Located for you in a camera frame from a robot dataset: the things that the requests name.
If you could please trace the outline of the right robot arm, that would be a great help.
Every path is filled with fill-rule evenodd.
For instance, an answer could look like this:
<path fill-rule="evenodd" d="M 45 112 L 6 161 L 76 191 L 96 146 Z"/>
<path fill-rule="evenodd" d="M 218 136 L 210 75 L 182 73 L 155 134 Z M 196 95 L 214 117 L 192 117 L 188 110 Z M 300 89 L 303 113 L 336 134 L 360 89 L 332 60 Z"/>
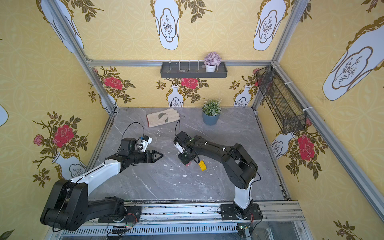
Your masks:
<path fill-rule="evenodd" d="M 204 171 L 206 167 L 200 159 L 201 156 L 221 163 L 229 180 L 235 186 L 234 204 L 242 210 L 250 206 L 251 188 L 258 173 L 258 166 L 242 145 L 219 145 L 201 136 L 189 137 L 185 132 L 175 136 L 174 145 L 180 152 L 179 160 L 185 166 L 195 162 Z"/>

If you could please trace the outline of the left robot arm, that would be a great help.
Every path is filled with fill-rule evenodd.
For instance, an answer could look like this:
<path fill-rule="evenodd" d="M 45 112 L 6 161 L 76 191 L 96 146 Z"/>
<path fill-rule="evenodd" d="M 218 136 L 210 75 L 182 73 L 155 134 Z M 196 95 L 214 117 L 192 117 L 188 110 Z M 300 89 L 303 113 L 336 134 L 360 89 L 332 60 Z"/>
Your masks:
<path fill-rule="evenodd" d="M 75 231 L 93 219 L 123 220 L 128 213 L 123 199 L 106 197 L 89 201 L 89 195 L 129 166 L 153 164 L 164 156 L 155 150 L 137 149 L 136 143 L 134 138 L 123 138 L 118 151 L 96 168 L 70 180 L 57 181 L 41 214 L 41 224 L 54 229 Z"/>

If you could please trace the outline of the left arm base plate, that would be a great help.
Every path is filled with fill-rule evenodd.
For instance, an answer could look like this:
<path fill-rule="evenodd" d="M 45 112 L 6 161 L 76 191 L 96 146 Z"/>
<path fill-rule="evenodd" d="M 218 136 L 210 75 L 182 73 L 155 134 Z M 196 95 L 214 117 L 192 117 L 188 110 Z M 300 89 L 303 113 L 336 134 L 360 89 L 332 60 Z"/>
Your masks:
<path fill-rule="evenodd" d="M 124 207 L 123 210 L 119 210 L 117 214 L 101 217 L 98 219 L 98 223 L 133 223 L 139 222 L 141 217 L 142 207 L 141 206 L 128 206 Z"/>

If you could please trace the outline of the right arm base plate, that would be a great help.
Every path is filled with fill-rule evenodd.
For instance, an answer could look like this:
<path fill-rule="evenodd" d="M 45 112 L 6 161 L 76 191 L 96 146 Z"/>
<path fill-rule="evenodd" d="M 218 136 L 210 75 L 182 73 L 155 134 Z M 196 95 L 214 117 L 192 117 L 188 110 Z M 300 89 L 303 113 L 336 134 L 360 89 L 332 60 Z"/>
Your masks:
<path fill-rule="evenodd" d="M 262 212 L 258 204 L 250 203 L 250 205 L 243 210 L 235 203 L 220 205 L 219 213 L 224 221 L 237 221 L 237 220 L 261 220 Z"/>

